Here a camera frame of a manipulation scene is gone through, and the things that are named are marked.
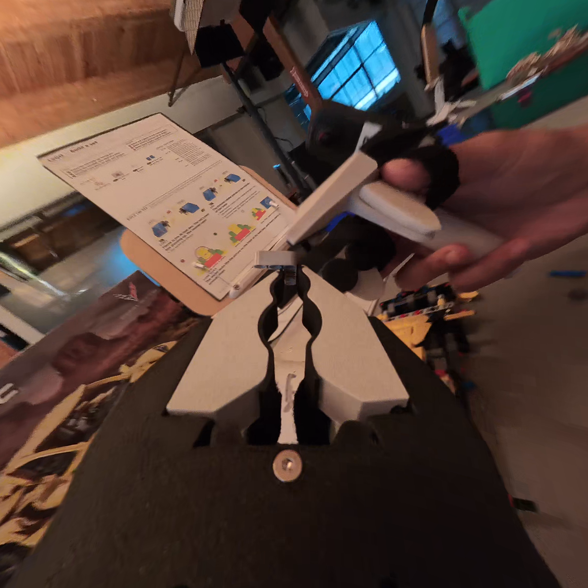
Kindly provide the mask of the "angled grey holed beam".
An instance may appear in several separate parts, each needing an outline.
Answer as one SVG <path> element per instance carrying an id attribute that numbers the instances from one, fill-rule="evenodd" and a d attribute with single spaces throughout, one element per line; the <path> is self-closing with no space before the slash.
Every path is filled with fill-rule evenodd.
<path id="1" fill-rule="evenodd" d="M 259 251 L 254 257 L 254 268 L 282 272 L 286 286 L 296 285 L 298 260 L 292 251 Z"/>

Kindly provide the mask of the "green felt bag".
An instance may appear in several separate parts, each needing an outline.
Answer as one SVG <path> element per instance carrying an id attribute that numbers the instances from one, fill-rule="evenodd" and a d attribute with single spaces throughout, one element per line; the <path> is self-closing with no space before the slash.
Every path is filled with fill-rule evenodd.
<path id="1" fill-rule="evenodd" d="M 544 54 L 563 33 L 587 29 L 587 1 L 467 1 L 458 12 L 487 91 L 502 83 L 521 59 Z"/>

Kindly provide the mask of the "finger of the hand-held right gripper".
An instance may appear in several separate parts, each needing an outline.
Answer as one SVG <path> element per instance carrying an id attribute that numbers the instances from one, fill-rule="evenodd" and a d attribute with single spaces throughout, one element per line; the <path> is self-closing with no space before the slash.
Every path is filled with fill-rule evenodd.
<path id="1" fill-rule="evenodd" d="M 319 244 L 319 275 L 341 293 L 375 301 L 382 297 L 382 272 L 397 253 L 395 238 L 363 218 L 342 218 Z"/>
<path id="2" fill-rule="evenodd" d="M 337 215 L 349 210 L 349 197 L 378 175 L 378 163 L 363 152 L 347 158 L 327 180 L 299 205 L 286 240 L 294 246 L 314 235 Z"/>

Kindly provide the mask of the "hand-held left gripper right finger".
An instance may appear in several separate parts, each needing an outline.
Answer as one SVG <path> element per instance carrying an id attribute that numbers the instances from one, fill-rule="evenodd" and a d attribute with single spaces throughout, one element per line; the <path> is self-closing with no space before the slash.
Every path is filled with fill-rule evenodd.
<path id="1" fill-rule="evenodd" d="M 369 317 L 309 268 L 299 268 L 302 325 L 309 334 L 295 393 L 299 445 L 328 445 L 333 426 L 408 408 L 409 395 Z"/>

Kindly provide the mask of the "grey desk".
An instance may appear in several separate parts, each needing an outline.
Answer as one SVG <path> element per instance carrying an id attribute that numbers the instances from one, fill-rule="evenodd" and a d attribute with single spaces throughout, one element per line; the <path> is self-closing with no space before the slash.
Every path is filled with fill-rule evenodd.
<path id="1" fill-rule="evenodd" d="M 587 587 L 587 237 L 480 290 L 465 320 L 472 417 L 562 587 Z"/>

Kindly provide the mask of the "person's right hand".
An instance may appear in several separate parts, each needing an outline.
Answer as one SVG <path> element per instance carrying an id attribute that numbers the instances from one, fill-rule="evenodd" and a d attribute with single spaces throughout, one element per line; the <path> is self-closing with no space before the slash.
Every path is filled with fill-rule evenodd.
<path id="1" fill-rule="evenodd" d="M 587 124 L 494 130 L 450 150 L 459 162 L 460 187 L 445 209 L 502 244 L 475 261 L 462 243 L 431 251 L 399 238 L 381 274 L 392 274 L 402 290 L 418 290 L 443 275 L 456 291 L 478 290 L 587 234 Z"/>

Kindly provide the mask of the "yellow black toy brick car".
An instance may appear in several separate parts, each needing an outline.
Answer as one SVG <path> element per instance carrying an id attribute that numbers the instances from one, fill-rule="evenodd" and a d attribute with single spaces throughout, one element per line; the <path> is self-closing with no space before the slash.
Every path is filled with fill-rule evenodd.
<path id="1" fill-rule="evenodd" d="M 373 322 L 385 353 L 407 386 L 409 400 L 404 409 L 369 417 L 369 427 L 381 443 L 415 435 L 415 440 L 402 444 L 417 467 L 431 467 L 441 476 L 433 484 L 440 499 L 456 490 L 458 497 L 450 504 L 464 500 L 467 509 L 482 506 L 485 513 L 486 508 L 498 508 L 495 513 L 502 516 L 508 498 L 514 510 L 538 515 L 539 507 L 532 500 L 509 493 L 489 446 L 471 420 L 469 396 L 474 386 L 467 384 L 471 349 L 463 321 L 475 314 L 468 305 L 478 297 L 476 290 L 457 293 L 446 282 L 402 291 L 380 305 L 377 318 L 423 366 L 409 359 L 408 352 Z"/>

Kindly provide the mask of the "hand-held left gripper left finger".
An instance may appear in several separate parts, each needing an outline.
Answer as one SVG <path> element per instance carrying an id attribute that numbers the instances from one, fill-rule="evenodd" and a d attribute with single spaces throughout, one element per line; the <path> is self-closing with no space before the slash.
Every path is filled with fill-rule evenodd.
<path id="1" fill-rule="evenodd" d="M 282 396 L 269 337 L 282 294 L 283 273 L 272 272 L 215 315 L 166 405 L 168 415 L 209 419 L 252 445 L 277 443 Z"/>

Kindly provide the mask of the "wooden post red banner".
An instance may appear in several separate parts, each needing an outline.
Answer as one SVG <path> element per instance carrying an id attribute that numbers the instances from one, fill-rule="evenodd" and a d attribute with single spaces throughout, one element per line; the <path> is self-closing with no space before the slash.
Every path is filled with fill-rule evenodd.
<path id="1" fill-rule="evenodd" d="M 272 13 L 268 16 L 263 26 L 263 35 L 275 51 L 285 71 L 291 77 L 305 104 L 310 106 L 312 113 L 320 110 L 323 107 L 323 98 Z"/>

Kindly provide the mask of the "toy car set box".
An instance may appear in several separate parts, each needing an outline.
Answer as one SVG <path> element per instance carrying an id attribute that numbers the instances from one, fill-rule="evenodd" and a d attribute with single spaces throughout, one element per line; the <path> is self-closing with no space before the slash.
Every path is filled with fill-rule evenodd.
<path id="1" fill-rule="evenodd" d="M 119 398 L 201 317 L 140 272 L 1 368 L 1 587 L 48 530 Z"/>

